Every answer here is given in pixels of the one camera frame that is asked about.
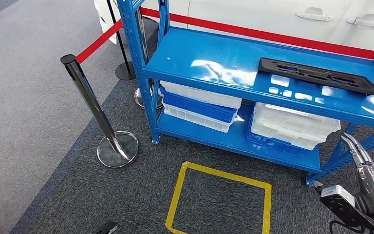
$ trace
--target yellow square marking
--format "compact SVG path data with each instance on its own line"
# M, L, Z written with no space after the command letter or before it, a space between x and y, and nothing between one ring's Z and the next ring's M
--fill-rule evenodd
M166 227L170 232L174 234L187 234L185 232L179 231L174 229L173 221L175 216L175 210L177 209L178 199L180 197L181 188L183 187L184 177L186 175L187 168L204 172L207 174L211 174L214 176L231 179L237 182L242 182L245 184L249 184L255 187L259 187L264 189L264 206L263 206L263 226L262 226L262 234L269 234L270 233L270 207L272 202L272 185L261 182L255 179L250 179L247 177L243 177L240 175L235 175L232 173L222 172L213 168L201 166L192 162L185 162L181 165L180 173L178 174L177 183L174 188L173 198L171 199L170 208L168 209L167 219L166 219Z

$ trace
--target black device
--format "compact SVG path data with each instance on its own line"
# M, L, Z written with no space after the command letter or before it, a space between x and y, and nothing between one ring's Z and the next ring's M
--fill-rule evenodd
M313 186L320 195L320 201L342 221L330 223L331 234L335 223L356 233L364 233L368 229L374 234L374 162L353 136L345 133L341 138L356 164L359 193L353 196L340 185L324 189L318 181L314 181Z
M374 84L363 76L274 60L270 58L260 59L259 71L342 88L367 95L374 95Z
M93 234L113 234L117 228L117 223L109 221L93 232Z

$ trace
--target car door handle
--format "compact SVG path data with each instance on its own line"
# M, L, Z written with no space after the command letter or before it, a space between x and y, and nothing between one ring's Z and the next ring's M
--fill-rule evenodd
M353 24L353 25L362 25L362 26L374 27L374 20L361 19L360 17L347 18L346 22L350 23L350 24Z
M304 12L296 12L296 16L304 19L311 19L317 21L331 21L332 16L324 14L322 9L317 7L309 7Z

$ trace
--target gray carpet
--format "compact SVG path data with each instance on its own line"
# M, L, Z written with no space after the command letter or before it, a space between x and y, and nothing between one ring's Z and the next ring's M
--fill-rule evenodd
M146 23L147 35L154 30ZM101 33L93 0L0 0L0 234L15 226L91 120L59 58ZM100 101L122 62L107 42L82 64Z
M135 81L118 82L103 108L115 130L137 136L137 159L120 169L102 166L96 148L103 134L92 120L12 233L91 233L109 220L119 222L121 234L169 233L164 222L185 161L270 183L270 233L327 233L335 217L304 184L303 172L169 136L151 144L144 111L132 99L135 88ZM360 127L355 136L364 138L372 131ZM320 146L323 160L339 134ZM352 165L322 182L357 190ZM188 169L173 228L186 233L260 233L262 196L261 189Z

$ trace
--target stanchion base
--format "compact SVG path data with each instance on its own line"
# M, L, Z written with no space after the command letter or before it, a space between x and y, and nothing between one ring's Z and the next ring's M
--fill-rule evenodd
M135 79L134 67L132 66L131 61L128 62L128 66L130 67L130 73L128 73L125 63L118 65L118 67L115 69L115 76L121 80Z
M163 100L163 97L160 96L160 95L157 95L158 96L158 99L157 99L157 110L160 109L161 107L163 107L163 104L162 104L162 100ZM134 100L135 100L135 103L137 103L137 105L139 105L141 108L144 109L144 104L143 104L143 99L141 98L141 92L140 92L140 88L136 89L135 92L134 92Z
M107 167L123 167L135 159L138 152L138 140L129 132L116 131L115 137L120 143L123 151L127 154L128 160L120 153L114 151L110 142L104 137L98 145L98 159Z

